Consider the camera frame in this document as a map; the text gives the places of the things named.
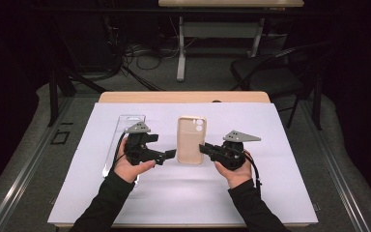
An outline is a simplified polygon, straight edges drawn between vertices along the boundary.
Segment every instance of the white desk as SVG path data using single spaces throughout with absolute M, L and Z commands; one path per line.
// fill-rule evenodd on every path
M 247 142 L 259 168 L 262 195 L 287 225 L 317 223 L 315 212 L 292 154 L 283 126 L 271 103 L 97 103 L 75 152 L 65 183 L 48 219 L 59 227 L 72 226 L 96 196 L 111 137 L 119 115 L 145 114 L 158 142 L 149 148 L 176 148 L 177 119 L 205 116 L 206 141 L 222 144 L 231 130 L 262 138 Z M 225 179 L 205 157 L 201 165 L 167 160 L 140 176 L 114 227 L 233 227 L 244 226 L 227 192 Z
M 191 8 L 289 8 L 302 7 L 302 0 L 158 0 L 161 7 Z M 184 81 L 186 70 L 185 37 L 204 38 L 254 38 L 248 56 L 255 56 L 264 27 L 264 19 L 258 22 L 186 22 L 180 16 L 179 66 L 177 80 Z

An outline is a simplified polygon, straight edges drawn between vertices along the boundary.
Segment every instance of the person's right hand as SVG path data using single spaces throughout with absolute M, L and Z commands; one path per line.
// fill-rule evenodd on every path
M 127 138 L 122 140 L 118 153 L 118 161 L 114 167 L 114 172 L 126 182 L 133 183 L 137 178 L 137 175 L 155 167 L 156 162 L 154 160 L 148 160 L 146 162 L 140 162 L 135 166 L 131 165 L 128 162 L 127 156 L 125 155 L 125 146 L 127 141 Z
M 252 170 L 251 170 L 251 163 L 247 158 L 245 159 L 245 163 L 240 168 L 232 171 L 225 168 L 220 162 L 214 162 L 216 170 L 221 174 L 225 179 L 227 179 L 228 186 L 230 189 L 233 189 L 240 184 L 244 183 L 247 180 L 252 179 Z

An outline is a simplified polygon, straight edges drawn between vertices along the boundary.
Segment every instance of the phone case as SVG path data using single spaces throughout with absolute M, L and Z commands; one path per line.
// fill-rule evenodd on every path
M 199 116 L 181 116 L 177 126 L 177 161 L 200 164 L 204 155 L 199 144 L 204 144 L 207 120 Z

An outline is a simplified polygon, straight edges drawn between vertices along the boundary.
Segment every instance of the cable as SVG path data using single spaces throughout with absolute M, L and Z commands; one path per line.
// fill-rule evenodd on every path
M 258 168 L 257 168 L 257 166 L 254 163 L 254 159 L 252 158 L 252 156 L 247 151 L 244 151 L 243 155 L 252 164 L 252 167 L 254 167 L 254 172 L 255 172 L 255 188 L 258 189 L 258 191 L 260 192 L 260 195 L 261 195 L 261 185 L 262 185 L 262 183 L 261 183 L 260 174 L 258 172 Z
M 101 76 L 97 76 L 97 77 L 85 77 L 85 78 L 86 79 L 89 79 L 89 80 L 91 80 L 93 82 L 96 82 L 96 81 L 105 80 L 105 79 L 108 79 L 110 77 L 113 77 L 117 73 L 119 73 L 119 70 L 112 70 L 112 71 L 109 71 L 108 73 L 106 73 L 104 75 L 101 75 Z
M 122 69 L 127 71 L 129 74 L 131 74 L 140 84 L 142 84 L 143 86 L 145 86 L 149 90 L 151 90 L 151 91 L 165 91 L 164 89 L 156 86 L 152 82 L 150 82 L 150 81 L 144 79 L 143 77 L 137 75 L 132 70 L 130 70 L 128 67 L 122 66 Z
M 140 65 L 139 65 L 140 57 L 146 56 L 145 54 L 142 54 L 142 55 L 137 56 L 137 59 L 135 61 L 135 64 L 136 64 L 137 68 L 139 68 L 140 70 L 145 70 L 145 71 L 150 71 L 150 70 L 156 69 L 161 63 L 161 56 L 159 54 L 156 54 L 156 53 L 153 53 L 153 52 L 150 52 L 150 55 L 156 55 L 157 56 L 157 59 L 158 59 L 157 64 L 155 66 L 151 67 L 151 68 L 140 67 Z
M 114 153 L 114 158 L 113 158 L 113 162 L 112 162 L 112 165 L 111 165 L 111 169 L 113 170 L 114 169 L 114 166 L 116 165 L 116 162 L 122 157 L 124 156 L 126 153 L 122 154 L 119 158 L 117 158 L 117 156 L 119 155 L 119 149 L 120 149 L 120 145 L 122 144 L 122 140 L 123 138 L 125 137 L 125 133 L 123 132 L 122 135 L 120 136 L 119 138 L 119 142 L 117 143 L 117 148 L 116 148 L 116 152 Z
M 179 51 L 180 51 L 180 36 L 179 36 L 179 33 L 178 33 L 177 30 L 176 30 L 176 27 L 174 26 L 173 19 L 171 19 L 171 17 L 169 17 L 169 18 L 170 18 L 170 23 L 171 23 L 171 26 L 173 27 L 174 33 L 176 34 L 176 39 L 177 39 L 177 49 L 176 49 L 176 52 L 175 52 L 173 55 L 171 55 L 171 56 L 169 56 L 169 57 L 166 57 L 166 58 L 173 58 L 173 57 L 175 57 L 175 56 L 177 55 L 177 53 L 179 53 Z

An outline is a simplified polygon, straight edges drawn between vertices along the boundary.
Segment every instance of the black wall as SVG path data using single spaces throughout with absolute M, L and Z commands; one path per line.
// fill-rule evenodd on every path
M 42 6 L 54 8 L 98 8 L 98 0 L 42 0 Z M 99 14 L 58 14 L 53 17 L 52 33 L 57 34 L 73 63 L 81 73 L 103 73 L 120 67 L 108 43 L 108 30 Z
M 348 6 L 324 93 L 336 104 L 346 150 L 371 187 L 371 2 Z
M 36 90 L 47 82 L 47 66 L 18 5 L 0 2 L 0 175 L 38 106 Z

